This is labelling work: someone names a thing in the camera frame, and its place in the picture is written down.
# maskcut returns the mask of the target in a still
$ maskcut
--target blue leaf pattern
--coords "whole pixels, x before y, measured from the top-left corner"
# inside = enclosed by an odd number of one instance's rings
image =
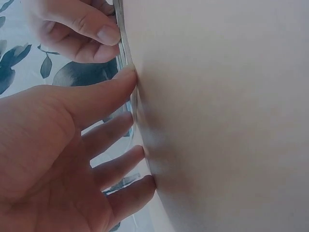
[[[5,24],[5,16],[0,17],[0,28]]]
[[[6,50],[7,41],[6,40],[0,40],[0,58],[2,57],[2,54]]]
[[[0,41],[0,55],[4,52],[6,45],[6,41]],[[31,45],[26,44],[25,46],[16,46],[4,54],[0,61],[0,94],[4,93],[13,83],[15,70],[12,67],[24,59],[30,49]]]
[[[14,0],[9,0],[8,2],[4,3],[0,9],[0,13],[8,9],[8,7],[14,2]]]
[[[41,73],[41,76],[43,77],[43,79],[49,77],[50,71],[52,70],[52,66],[53,66],[53,63],[50,60],[48,54],[46,54],[46,58],[43,61],[43,64],[42,64],[41,70],[40,70],[40,73]]]

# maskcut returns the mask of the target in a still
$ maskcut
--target leaf print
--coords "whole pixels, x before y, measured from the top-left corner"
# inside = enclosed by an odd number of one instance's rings
[[[125,186],[130,185],[131,183],[133,183],[139,177],[140,177],[139,173],[134,174],[134,175],[129,176],[129,177],[125,177],[118,184],[112,186],[109,190],[104,191],[104,193],[108,194],[108,193],[112,193],[112,192],[118,191],[120,189],[123,189]]]
[[[14,0],[9,0],[8,2],[4,3],[0,9],[0,13],[8,9],[8,7],[14,2]]]
[[[0,28],[5,24],[5,16],[0,17]]]
[[[46,54],[53,54],[53,55],[60,55],[58,52],[47,52],[43,49],[41,49],[42,45],[40,44],[39,46],[37,46],[37,48],[42,51],[42,52],[45,52]]]
[[[53,66],[53,63],[50,60],[48,54],[46,54],[46,58],[43,61],[43,64],[41,66],[41,76],[43,77],[43,79],[49,77],[50,71],[52,70],[52,66]]]
[[[117,225],[115,225],[115,226],[110,230],[110,232],[117,231],[117,230],[119,229],[119,227],[120,227],[120,222],[119,222]]]
[[[2,54],[5,52],[5,50],[6,50],[6,45],[7,45],[7,41],[6,40],[0,40],[0,58],[1,58]]]
[[[15,48],[13,48],[15,49],[15,51],[11,67],[22,61],[30,52],[31,47],[32,45],[25,44],[24,46],[16,46]]]

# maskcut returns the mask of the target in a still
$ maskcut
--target knuckle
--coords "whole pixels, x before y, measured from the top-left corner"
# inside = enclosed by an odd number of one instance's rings
[[[72,22],[72,28],[80,34],[87,33],[89,17],[90,17],[90,13],[86,13],[82,17],[74,19]]]

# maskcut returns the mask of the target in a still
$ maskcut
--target skin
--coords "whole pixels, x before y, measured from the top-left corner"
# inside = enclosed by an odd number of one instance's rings
[[[43,45],[79,63],[104,63],[119,53],[114,8],[105,0],[22,0]]]
[[[126,68],[96,85],[38,86],[0,100],[0,231],[108,232],[151,200],[151,176],[101,193],[144,158],[142,147],[89,164],[126,134],[131,114],[81,135],[124,104],[136,81]]]

